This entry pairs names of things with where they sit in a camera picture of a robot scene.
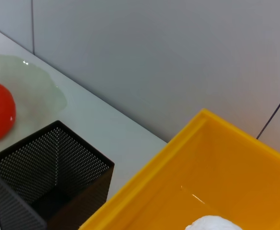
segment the white wall panel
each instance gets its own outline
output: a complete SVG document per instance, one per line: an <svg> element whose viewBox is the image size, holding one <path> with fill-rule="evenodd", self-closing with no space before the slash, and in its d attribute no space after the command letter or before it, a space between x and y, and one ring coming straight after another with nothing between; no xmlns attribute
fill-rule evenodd
<svg viewBox="0 0 280 230"><path fill-rule="evenodd" d="M257 136L280 102L280 0L34 0L34 23L38 57L164 140L203 107Z"/></svg>
<svg viewBox="0 0 280 230"><path fill-rule="evenodd" d="M0 32L33 50L31 0L0 0Z"/></svg>

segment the translucent plate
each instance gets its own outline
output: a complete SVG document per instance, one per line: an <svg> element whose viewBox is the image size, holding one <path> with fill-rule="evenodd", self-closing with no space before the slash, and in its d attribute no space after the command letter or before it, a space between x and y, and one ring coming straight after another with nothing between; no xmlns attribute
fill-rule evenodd
<svg viewBox="0 0 280 230"><path fill-rule="evenodd" d="M56 119L67 105L46 71L16 56L0 55L0 84L11 92L16 104L15 125L0 140L0 151Z"/></svg>

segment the white table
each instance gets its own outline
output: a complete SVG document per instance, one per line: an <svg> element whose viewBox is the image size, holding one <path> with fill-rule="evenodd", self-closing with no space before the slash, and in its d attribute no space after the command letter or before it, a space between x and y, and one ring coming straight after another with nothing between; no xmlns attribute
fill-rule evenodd
<svg viewBox="0 0 280 230"><path fill-rule="evenodd" d="M0 33L0 54L15 55L48 72L68 101L57 119L115 163L113 196L162 147L164 141Z"/></svg>

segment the yellow container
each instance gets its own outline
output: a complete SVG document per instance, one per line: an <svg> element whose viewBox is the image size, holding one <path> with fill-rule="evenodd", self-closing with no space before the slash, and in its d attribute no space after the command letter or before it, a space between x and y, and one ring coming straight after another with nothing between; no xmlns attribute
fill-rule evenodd
<svg viewBox="0 0 280 230"><path fill-rule="evenodd" d="M80 229L184 230L204 215L280 230L280 154L207 110Z"/></svg>

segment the black mesh container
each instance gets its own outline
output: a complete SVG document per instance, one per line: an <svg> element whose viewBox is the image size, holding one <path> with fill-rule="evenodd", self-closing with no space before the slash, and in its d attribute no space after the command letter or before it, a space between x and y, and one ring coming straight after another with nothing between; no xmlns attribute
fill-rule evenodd
<svg viewBox="0 0 280 230"><path fill-rule="evenodd" d="M106 199L114 163L60 121L0 152L0 229L77 230Z"/></svg>

